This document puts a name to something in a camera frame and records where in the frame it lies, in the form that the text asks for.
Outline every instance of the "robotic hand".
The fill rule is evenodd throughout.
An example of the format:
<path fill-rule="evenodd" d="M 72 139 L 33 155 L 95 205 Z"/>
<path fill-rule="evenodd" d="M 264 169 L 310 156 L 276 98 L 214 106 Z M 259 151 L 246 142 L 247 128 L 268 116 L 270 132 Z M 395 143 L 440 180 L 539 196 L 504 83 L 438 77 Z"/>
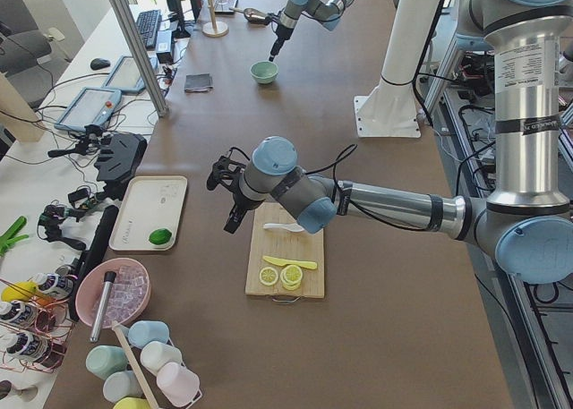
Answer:
<path fill-rule="evenodd" d="M 273 61 L 286 40 L 289 40 L 295 31 L 298 19 L 303 13 L 318 21 L 328 30 L 334 30 L 345 9 L 354 0 L 329 0 L 324 4 L 321 0 L 288 0 L 285 9 L 280 12 L 277 21 L 277 40 L 270 50 L 269 61 Z"/>

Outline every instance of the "white cup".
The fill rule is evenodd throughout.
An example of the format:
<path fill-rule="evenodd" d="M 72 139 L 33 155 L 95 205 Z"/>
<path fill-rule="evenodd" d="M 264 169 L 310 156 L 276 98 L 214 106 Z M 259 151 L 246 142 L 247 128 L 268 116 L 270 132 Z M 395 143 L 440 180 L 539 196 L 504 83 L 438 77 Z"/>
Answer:
<path fill-rule="evenodd" d="M 168 362 L 161 368 L 157 383 L 175 407 L 187 406 L 199 392 L 199 377 L 176 362 Z"/>
<path fill-rule="evenodd" d="M 142 394 L 133 371 L 118 371 L 104 383 L 104 398 L 111 403 L 117 403 L 124 397 L 141 397 Z"/>
<path fill-rule="evenodd" d="M 158 376 L 158 372 L 168 362 L 176 362 L 177 364 L 183 362 L 181 351 L 174 346 L 157 341 L 149 342 L 143 347 L 140 359 L 141 364 L 155 376 Z"/>

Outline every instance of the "pink cup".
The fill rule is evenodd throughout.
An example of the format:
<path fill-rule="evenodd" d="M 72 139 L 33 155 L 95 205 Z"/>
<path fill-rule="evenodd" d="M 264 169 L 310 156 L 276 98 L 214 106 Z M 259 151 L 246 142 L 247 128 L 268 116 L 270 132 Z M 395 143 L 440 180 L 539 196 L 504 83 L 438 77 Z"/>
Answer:
<path fill-rule="evenodd" d="M 159 389 L 175 407 L 190 404 L 199 392 L 199 377 L 176 362 L 168 362 L 161 368 L 157 383 Z"/>

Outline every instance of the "white plate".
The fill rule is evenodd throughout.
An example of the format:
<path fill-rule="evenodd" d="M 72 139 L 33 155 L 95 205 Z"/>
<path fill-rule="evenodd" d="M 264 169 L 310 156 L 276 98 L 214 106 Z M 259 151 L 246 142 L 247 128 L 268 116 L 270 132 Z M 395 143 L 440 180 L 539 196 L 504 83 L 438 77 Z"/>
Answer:
<path fill-rule="evenodd" d="M 177 237 L 187 190 L 184 176 L 136 176 L 127 187 L 109 247 L 114 251 L 166 251 Z M 162 245 L 149 241 L 151 232 L 166 228 L 171 239 Z"/>

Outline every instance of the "lemon slice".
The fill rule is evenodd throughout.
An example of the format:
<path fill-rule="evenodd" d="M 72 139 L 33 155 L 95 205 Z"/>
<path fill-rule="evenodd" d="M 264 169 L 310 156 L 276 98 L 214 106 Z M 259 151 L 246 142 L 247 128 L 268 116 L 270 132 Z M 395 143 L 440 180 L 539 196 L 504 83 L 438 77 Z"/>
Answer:
<path fill-rule="evenodd" d="M 266 268 L 262 268 L 261 272 L 259 272 L 259 280 L 261 284 L 266 286 L 275 285 L 278 281 L 278 273 L 274 268 L 267 266 Z"/>
<path fill-rule="evenodd" d="M 288 286 L 300 284 L 303 280 L 303 270 L 295 264 L 289 264 L 280 272 L 280 281 Z"/>

